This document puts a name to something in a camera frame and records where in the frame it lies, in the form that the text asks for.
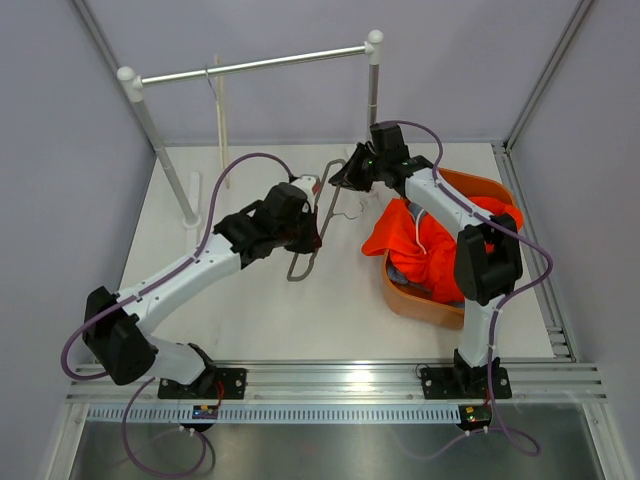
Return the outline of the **grey hanger with metal hook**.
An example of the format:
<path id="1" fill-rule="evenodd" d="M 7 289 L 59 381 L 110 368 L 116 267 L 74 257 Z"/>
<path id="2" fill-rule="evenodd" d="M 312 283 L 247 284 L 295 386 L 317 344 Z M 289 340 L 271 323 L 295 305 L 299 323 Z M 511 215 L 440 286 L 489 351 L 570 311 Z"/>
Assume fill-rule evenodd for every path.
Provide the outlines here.
<path id="1" fill-rule="evenodd" d="M 345 165 L 346 165 L 346 161 L 344 159 L 331 160 L 326 164 L 323 174 L 321 176 L 320 189 L 316 195 L 316 200 L 315 200 L 316 210 L 317 210 L 317 213 L 319 214 L 319 219 L 317 223 L 318 234 L 321 241 L 324 241 L 324 236 L 328 230 L 329 224 L 334 218 L 344 217 L 345 219 L 352 221 L 357 219 L 364 212 L 363 204 L 360 204 L 360 212 L 355 216 L 349 216 L 344 212 L 336 211 L 336 206 L 340 197 L 340 193 L 342 192 L 342 189 L 339 187 L 332 186 L 329 182 L 329 179 L 331 177 L 332 170 L 334 168 L 337 168 L 338 170 L 340 170 Z M 326 212 L 323 215 L 321 215 L 320 201 L 325 192 L 330 192 L 330 201 L 329 201 L 328 207 L 326 208 Z M 311 254 L 295 253 L 289 265 L 289 269 L 286 274 L 286 280 L 290 283 L 299 283 L 306 280 L 314 268 L 315 260 L 317 259 L 317 256 L 319 253 L 320 253 L 320 249 L 315 250 Z M 298 264 L 298 261 L 302 257 L 304 257 L 307 260 L 307 264 L 303 271 L 301 271 L 300 273 L 297 273 L 296 266 Z"/>

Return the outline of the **light blue shorts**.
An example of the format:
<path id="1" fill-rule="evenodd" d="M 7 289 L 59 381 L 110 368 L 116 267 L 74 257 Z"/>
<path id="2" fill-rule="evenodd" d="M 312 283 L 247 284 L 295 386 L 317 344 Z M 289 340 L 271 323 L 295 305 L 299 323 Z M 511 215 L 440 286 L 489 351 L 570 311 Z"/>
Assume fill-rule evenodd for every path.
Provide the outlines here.
<path id="1" fill-rule="evenodd" d="M 389 258 L 408 283 L 420 285 L 433 301 L 461 303 L 463 294 L 454 279 L 456 243 L 453 237 L 426 211 L 411 213 L 401 199 L 393 199 L 390 215 Z"/>

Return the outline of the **orange shorts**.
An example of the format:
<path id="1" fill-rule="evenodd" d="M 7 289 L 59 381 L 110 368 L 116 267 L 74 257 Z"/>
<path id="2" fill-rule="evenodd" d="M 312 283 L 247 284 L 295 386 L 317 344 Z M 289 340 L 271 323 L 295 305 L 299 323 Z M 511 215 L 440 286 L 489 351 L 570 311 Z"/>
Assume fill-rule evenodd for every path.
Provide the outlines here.
<path id="1" fill-rule="evenodd" d="M 392 281 L 418 288 L 437 303 L 459 304 L 464 300 L 454 279 L 456 241 L 414 203 L 391 200 L 361 252 L 367 257 L 385 255 Z"/>

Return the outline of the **white plastic hanger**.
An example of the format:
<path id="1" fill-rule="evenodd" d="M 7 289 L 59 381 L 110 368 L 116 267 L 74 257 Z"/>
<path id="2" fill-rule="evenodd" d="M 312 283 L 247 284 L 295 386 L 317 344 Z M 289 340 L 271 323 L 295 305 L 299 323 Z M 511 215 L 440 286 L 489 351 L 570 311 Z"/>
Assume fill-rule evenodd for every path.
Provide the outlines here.
<path id="1" fill-rule="evenodd" d="M 222 76 L 213 76 L 209 73 L 206 74 L 205 78 L 214 97 L 217 118 L 219 160 L 221 169 L 225 170 L 230 164 L 227 132 L 225 79 Z"/>

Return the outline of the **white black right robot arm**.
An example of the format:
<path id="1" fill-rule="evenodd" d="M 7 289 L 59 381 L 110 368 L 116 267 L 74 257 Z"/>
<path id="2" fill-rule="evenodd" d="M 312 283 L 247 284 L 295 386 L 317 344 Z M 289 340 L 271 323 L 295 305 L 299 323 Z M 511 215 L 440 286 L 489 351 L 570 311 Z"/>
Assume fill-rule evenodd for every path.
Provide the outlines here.
<path id="1" fill-rule="evenodd" d="M 430 214 L 456 242 L 453 276 L 464 296 L 464 326 L 453 364 L 421 373 L 423 390 L 441 398 L 495 400 L 504 386 L 499 377 L 496 329 L 503 305 L 523 273 L 516 221 L 494 215 L 464 197 L 438 171 L 439 162 L 413 155 L 401 121 L 371 125 L 329 182 L 346 190 L 368 192 L 383 183 Z"/>

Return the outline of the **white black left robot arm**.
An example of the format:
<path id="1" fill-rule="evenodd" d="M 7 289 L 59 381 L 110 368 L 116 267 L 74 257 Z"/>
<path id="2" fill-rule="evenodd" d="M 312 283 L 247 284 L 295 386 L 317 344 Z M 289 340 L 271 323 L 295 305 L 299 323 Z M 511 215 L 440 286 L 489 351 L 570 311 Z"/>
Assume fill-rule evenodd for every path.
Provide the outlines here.
<path id="1" fill-rule="evenodd" d="M 234 275 L 275 249 L 310 254 L 322 244 L 312 175 L 273 186 L 266 197 L 224 217 L 192 254 L 120 292 L 104 287 L 88 295 L 82 340 L 122 386 L 143 376 L 174 382 L 196 399 L 208 396 L 217 367 L 194 343 L 154 337 L 156 328 L 205 288 Z"/>

